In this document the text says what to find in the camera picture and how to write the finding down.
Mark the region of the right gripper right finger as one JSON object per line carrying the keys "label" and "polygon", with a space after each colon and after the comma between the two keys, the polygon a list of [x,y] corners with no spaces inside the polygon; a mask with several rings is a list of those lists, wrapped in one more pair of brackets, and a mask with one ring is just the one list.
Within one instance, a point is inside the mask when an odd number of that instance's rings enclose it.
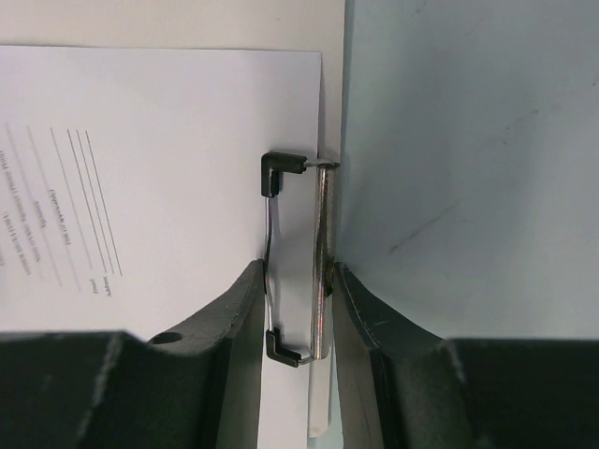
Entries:
{"label": "right gripper right finger", "polygon": [[594,340],[443,339],[334,269],[347,448],[594,448]]}

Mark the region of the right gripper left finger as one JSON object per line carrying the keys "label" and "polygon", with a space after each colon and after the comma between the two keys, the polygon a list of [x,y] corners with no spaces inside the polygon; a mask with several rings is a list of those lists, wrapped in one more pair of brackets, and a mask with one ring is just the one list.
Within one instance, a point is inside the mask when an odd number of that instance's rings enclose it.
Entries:
{"label": "right gripper left finger", "polygon": [[1,336],[5,448],[254,448],[263,263],[150,340],[123,331]]}

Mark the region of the white signature form sheet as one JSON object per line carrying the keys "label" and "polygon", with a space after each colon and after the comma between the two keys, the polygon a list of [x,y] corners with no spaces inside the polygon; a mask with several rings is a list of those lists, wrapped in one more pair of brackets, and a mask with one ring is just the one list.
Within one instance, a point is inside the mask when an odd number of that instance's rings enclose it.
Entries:
{"label": "white signature form sheet", "polygon": [[[1,336],[150,340],[263,263],[260,159],[315,159],[321,77],[315,51],[3,46]],[[299,352],[315,177],[273,205],[273,319]]]}

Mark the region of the metal folder clip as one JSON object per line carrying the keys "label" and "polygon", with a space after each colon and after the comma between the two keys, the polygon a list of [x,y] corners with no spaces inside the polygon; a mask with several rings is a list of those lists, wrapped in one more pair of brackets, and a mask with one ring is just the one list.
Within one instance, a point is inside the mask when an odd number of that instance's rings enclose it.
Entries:
{"label": "metal folder clip", "polygon": [[[267,357],[297,368],[329,356],[332,341],[332,291],[335,243],[335,186],[340,165],[327,158],[308,159],[287,152],[266,152],[260,159],[260,188],[265,198],[265,241],[263,254],[263,285],[267,306],[265,343]],[[301,355],[284,346],[282,330],[274,324],[275,301],[270,288],[270,250],[273,238],[274,199],[283,189],[285,174],[301,175],[316,170],[314,214],[314,256],[310,353]]]}

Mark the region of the white folder with clip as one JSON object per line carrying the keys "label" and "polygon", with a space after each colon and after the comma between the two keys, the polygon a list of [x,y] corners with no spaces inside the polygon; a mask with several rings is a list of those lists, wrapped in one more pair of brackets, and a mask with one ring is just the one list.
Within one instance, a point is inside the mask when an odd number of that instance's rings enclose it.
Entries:
{"label": "white folder with clip", "polygon": [[[343,1],[287,1],[278,45],[319,51],[322,87],[319,152],[338,160],[342,147]],[[341,448],[343,434],[335,354],[297,369],[264,358],[257,445],[260,448]]]}

